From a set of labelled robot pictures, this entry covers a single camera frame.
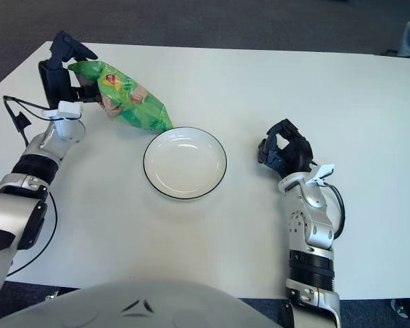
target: robotic hand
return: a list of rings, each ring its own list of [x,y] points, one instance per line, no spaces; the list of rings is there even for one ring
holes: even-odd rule
[[[277,134],[289,141],[280,149]],[[282,180],[279,191],[289,220],[290,277],[286,294],[290,304],[283,309],[285,328],[313,326],[312,316],[330,317],[340,328],[339,295],[333,291],[333,239],[342,233],[344,206],[337,189],[324,179],[334,165],[314,165],[309,142],[289,120],[282,120],[267,132],[258,146],[258,162],[277,171]],[[327,216],[327,203],[320,190],[330,187],[338,197],[342,220],[336,233]]]

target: black band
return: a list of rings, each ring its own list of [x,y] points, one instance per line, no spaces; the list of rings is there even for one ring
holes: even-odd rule
[[[12,169],[12,173],[29,174],[51,184],[57,170],[58,166],[53,159],[41,155],[28,154],[20,158],[14,169]]]
[[[333,260],[290,250],[290,278],[303,284],[333,291]]]

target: floor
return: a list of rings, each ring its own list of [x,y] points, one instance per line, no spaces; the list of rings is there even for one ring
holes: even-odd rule
[[[410,0],[0,1],[0,81],[60,29],[85,42],[379,54],[397,49]],[[5,283],[0,318],[58,287]],[[276,320],[277,300],[244,299]],[[389,300],[341,301],[343,327],[410,327]]]

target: white table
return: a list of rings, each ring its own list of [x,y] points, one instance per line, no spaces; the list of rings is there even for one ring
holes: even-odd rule
[[[49,46],[43,44],[0,83],[0,179],[23,151],[1,97],[46,105],[37,65],[49,56]],[[111,122],[97,104],[85,104],[86,138],[70,150],[52,185],[57,234],[12,280],[86,287],[175,278],[236,297],[283,297],[287,222],[277,176],[257,164],[256,151],[267,130],[289,118],[318,162],[336,164],[329,182],[341,190],[347,213],[344,234],[335,242],[341,298],[410,297],[409,59],[88,46],[159,97],[175,126],[216,136],[228,170],[203,198],[169,199],[152,188],[142,168],[155,134]],[[28,138],[46,126],[30,119]],[[51,207],[38,244],[21,251],[13,269],[45,244],[53,227]]]

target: green snack bag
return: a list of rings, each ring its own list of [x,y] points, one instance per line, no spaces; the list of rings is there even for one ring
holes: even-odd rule
[[[173,127],[164,104],[114,67],[103,61],[78,61],[68,69],[81,84],[97,82],[105,111],[114,120],[154,131]]]

